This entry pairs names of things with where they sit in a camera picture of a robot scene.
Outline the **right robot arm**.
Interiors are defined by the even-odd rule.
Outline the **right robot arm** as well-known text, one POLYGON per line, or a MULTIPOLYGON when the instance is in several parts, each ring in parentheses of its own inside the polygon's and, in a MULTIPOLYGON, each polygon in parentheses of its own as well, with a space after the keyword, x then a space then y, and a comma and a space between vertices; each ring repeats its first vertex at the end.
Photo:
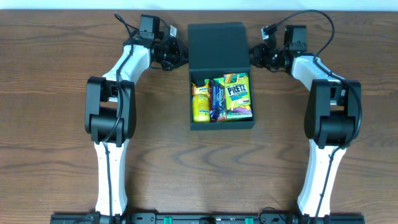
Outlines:
POLYGON ((304 118, 310 156, 297 205, 301 216, 316 223, 330 214, 330 198, 339 164, 358 136, 362 120, 361 85, 347 80, 306 50, 304 39, 276 46, 276 37, 262 33, 263 43, 249 53, 251 63, 270 72, 285 72, 310 92, 304 118))

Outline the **small orange snack packet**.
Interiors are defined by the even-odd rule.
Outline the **small orange snack packet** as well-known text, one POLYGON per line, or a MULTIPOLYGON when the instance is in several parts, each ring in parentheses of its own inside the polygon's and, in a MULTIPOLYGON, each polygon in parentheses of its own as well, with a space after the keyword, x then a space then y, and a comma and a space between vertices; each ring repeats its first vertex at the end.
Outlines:
POLYGON ((210 93, 209 93, 209 84, 208 82, 205 82, 205 84, 203 86, 199 86, 196 85, 194 83, 192 83, 192 95, 205 95, 207 97, 209 97, 210 93))

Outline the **yellow Mentos gum bottle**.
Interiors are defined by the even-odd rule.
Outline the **yellow Mentos gum bottle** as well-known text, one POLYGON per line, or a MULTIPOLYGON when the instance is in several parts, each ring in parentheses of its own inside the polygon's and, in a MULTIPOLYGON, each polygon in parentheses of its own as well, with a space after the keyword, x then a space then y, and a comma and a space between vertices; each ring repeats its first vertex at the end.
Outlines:
POLYGON ((210 122, 210 106, 207 95, 194 95, 192 98, 192 110, 194 123, 210 122))

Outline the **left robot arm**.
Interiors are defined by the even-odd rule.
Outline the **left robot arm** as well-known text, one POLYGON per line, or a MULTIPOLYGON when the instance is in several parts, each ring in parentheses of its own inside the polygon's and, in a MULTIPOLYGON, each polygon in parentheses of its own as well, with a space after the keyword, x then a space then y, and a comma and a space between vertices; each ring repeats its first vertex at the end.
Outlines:
POLYGON ((171 71, 188 62, 188 50, 176 37, 127 40, 114 67, 86 84, 85 130, 98 159, 98 199, 89 223, 127 223, 126 152, 136 127, 134 86, 152 62, 171 71))

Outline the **black gift box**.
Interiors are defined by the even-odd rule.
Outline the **black gift box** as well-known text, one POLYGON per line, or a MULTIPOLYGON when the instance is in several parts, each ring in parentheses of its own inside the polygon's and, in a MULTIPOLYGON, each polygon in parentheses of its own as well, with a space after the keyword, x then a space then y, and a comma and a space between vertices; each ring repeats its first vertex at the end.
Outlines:
POLYGON ((241 22, 188 25, 189 82, 203 86, 206 79, 227 73, 247 73, 251 64, 246 28, 241 22))

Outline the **green Pretz snack box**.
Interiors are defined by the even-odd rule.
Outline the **green Pretz snack box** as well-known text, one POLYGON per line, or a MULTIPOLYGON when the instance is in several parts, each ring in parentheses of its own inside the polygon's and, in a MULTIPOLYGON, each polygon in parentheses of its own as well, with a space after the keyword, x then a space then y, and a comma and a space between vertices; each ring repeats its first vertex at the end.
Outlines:
POLYGON ((227 119, 252 117, 249 77, 247 73, 224 74, 227 119))

